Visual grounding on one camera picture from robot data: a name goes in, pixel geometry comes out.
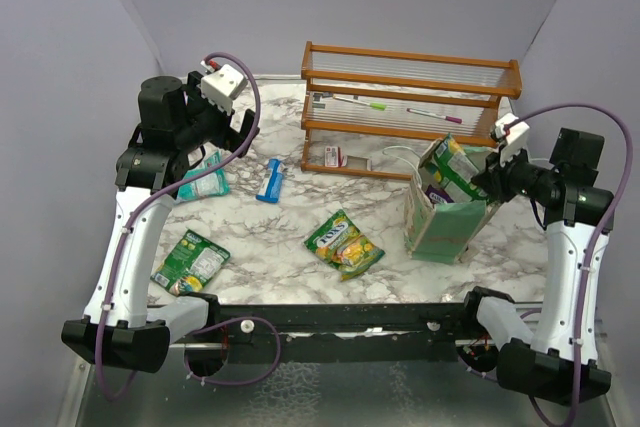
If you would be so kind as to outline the green Fox's candy bag back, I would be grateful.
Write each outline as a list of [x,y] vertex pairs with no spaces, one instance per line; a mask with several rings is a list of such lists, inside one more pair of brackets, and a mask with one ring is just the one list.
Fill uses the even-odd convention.
[[478,168],[451,135],[437,143],[430,163],[436,169],[434,178],[453,202],[487,200],[486,192],[472,182],[479,173]]

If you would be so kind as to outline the green beige paper bag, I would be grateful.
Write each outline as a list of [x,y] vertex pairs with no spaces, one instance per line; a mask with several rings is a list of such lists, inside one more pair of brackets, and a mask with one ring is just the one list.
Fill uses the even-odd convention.
[[[428,185],[441,189],[434,178],[436,169],[430,163],[439,138],[418,156],[412,168],[404,203],[404,244],[414,260],[453,264],[468,254],[471,241],[501,206],[500,202],[471,201],[434,205],[426,197]],[[463,146],[473,164],[481,172],[489,147]]]

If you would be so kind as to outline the purple snack bag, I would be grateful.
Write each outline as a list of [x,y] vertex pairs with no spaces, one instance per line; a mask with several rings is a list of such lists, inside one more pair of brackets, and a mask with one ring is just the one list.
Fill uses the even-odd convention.
[[433,185],[427,186],[425,195],[434,205],[454,203],[454,200],[444,190],[436,188]]

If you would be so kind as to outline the Fox's spring tea candy bag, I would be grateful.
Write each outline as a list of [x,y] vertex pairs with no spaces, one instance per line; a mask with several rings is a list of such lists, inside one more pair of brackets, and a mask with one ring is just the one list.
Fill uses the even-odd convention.
[[343,210],[337,210],[311,233],[304,246],[340,273],[342,281],[358,277],[385,256]]

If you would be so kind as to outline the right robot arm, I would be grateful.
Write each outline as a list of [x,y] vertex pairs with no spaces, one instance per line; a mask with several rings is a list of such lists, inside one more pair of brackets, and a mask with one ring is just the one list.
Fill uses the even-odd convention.
[[563,128],[550,168],[531,163],[526,150],[506,163],[492,153],[472,179],[493,200],[522,195],[543,206],[548,270],[536,328],[510,295],[476,287],[459,314],[461,330],[472,338],[489,334],[502,388],[564,406],[599,397],[611,384],[597,366],[594,334],[598,270],[613,227],[607,220],[596,230],[614,198],[594,185],[603,146],[599,135]]

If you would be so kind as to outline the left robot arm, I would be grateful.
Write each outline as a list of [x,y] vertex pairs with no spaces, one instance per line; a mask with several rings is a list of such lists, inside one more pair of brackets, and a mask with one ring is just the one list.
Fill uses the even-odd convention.
[[215,301],[185,294],[148,309],[147,290],[156,249],[175,205],[175,183],[191,170],[189,155],[211,143],[242,157],[255,137],[255,113],[231,126],[233,102],[246,76],[230,65],[185,81],[145,80],[138,95],[140,122],[116,162],[116,211],[102,271],[78,320],[64,323],[61,340],[94,365],[155,373],[172,343],[187,334],[206,342],[220,332]]

